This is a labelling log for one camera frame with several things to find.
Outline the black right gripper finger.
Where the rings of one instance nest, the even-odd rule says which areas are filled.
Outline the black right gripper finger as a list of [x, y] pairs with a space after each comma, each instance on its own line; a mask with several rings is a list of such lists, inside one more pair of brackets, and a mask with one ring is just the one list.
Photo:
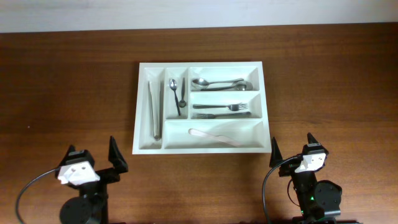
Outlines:
[[318, 142], [311, 133], [307, 133], [307, 141], [308, 144], [303, 146], [302, 154], [310, 155], [325, 153], [326, 155], [329, 155], [329, 151], [320, 142]]
[[278, 147], [277, 140], [275, 137], [273, 137], [271, 139], [271, 158], [270, 158], [269, 167], [273, 168], [282, 161], [283, 157]]

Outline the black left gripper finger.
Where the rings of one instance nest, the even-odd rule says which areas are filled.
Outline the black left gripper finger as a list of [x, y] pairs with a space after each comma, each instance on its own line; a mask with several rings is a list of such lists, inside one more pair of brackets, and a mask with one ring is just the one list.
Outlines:
[[65, 154], [64, 158], [61, 160], [58, 166], [67, 166], [80, 162], [89, 162], [92, 167], [95, 166], [95, 160], [88, 150], [84, 149], [82, 151], [77, 151], [74, 145], [70, 145], [67, 153]]
[[110, 136], [109, 139], [108, 161], [112, 163], [115, 171], [119, 174], [128, 172], [128, 164], [118, 149], [118, 145], [113, 136]]

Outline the small steel fork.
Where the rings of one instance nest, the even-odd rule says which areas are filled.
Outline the small steel fork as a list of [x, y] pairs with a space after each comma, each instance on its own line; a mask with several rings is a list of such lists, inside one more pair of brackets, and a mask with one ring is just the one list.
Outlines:
[[198, 105], [198, 104], [193, 105], [193, 109], [212, 109], [212, 108], [226, 108], [230, 111], [240, 111], [248, 109], [249, 105], [245, 103], [232, 104], [232, 105]]

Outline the white plastic knife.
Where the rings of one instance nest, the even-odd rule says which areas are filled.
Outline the white plastic knife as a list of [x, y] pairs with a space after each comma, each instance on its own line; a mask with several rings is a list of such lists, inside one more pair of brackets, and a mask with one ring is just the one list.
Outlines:
[[229, 145], [234, 146], [234, 147], [241, 147], [242, 146], [242, 144], [240, 142], [237, 142], [234, 139], [231, 139], [231, 138], [229, 138], [227, 136], [224, 136], [224, 135], [215, 136], [215, 135], [212, 135], [212, 134], [209, 134], [209, 133], [197, 130], [197, 129], [193, 129], [193, 128], [190, 128], [188, 130], [188, 133], [190, 135], [192, 135], [192, 136], [198, 136], [198, 137], [201, 137], [201, 138], [212, 139], [214, 141], [223, 142], [223, 143], [229, 144]]

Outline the large steel fork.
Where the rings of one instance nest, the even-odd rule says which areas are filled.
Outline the large steel fork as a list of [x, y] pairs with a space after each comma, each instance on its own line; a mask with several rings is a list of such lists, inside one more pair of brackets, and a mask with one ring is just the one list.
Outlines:
[[239, 118], [249, 117], [252, 113], [249, 111], [237, 112], [237, 113], [194, 113], [191, 119], [223, 119], [223, 118]]

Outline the small steel measuring spoon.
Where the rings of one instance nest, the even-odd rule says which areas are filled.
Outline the small steel measuring spoon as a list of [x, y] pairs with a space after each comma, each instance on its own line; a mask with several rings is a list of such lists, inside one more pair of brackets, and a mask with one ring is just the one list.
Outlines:
[[178, 113], [178, 115], [180, 116], [180, 115], [181, 115], [181, 112], [180, 112], [180, 108], [179, 108], [179, 105], [178, 105], [177, 81], [174, 80], [174, 79], [170, 79], [170, 80], [169, 80], [169, 87], [170, 87], [170, 89], [171, 89], [171, 90], [173, 91], [173, 93], [174, 93], [174, 99], [175, 99], [175, 105], [176, 105], [176, 108], [177, 108], [177, 113]]

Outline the steel tablespoon long handle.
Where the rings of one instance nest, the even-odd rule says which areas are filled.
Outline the steel tablespoon long handle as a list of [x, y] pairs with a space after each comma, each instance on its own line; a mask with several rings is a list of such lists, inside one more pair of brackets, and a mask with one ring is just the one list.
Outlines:
[[240, 82], [243, 81], [243, 78], [238, 78], [234, 80], [225, 80], [225, 81], [215, 81], [215, 82], [208, 82], [203, 78], [196, 78], [192, 80], [192, 86], [194, 88], [197, 88], [199, 90], [206, 89], [208, 88], [209, 85], [211, 84], [217, 84], [217, 83], [234, 83], [234, 82]]

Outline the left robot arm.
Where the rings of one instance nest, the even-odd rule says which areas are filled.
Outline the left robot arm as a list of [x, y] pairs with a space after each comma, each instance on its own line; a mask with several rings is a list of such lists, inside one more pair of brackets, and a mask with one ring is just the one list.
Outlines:
[[107, 186], [120, 181], [128, 172], [127, 162], [113, 136], [109, 139], [108, 161], [112, 167], [95, 171], [95, 160], [88, 150], [77, 151], [71, 145], [58, 165], [56, 178], [62, 185], [79, 191], [79, 196], [67, 200], [60, 209], [62, 223], [108, 223]]

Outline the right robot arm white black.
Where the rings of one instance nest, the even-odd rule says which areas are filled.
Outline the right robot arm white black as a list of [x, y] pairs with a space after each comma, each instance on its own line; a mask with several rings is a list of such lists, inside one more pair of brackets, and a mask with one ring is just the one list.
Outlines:
[[280, 177], [291, 177], [289, 183], [294, 185], [302, 214], [293, 217], [292, 223], [336, 223], [335, 217], [341, 214], [342, 188], [329, 180], [317, 180], [315, 173], [325, 166], [329, 152], [311, 133], [307, 141], [300, 154], [283, 159], [272, 138], [269, 167], [279, 169]]

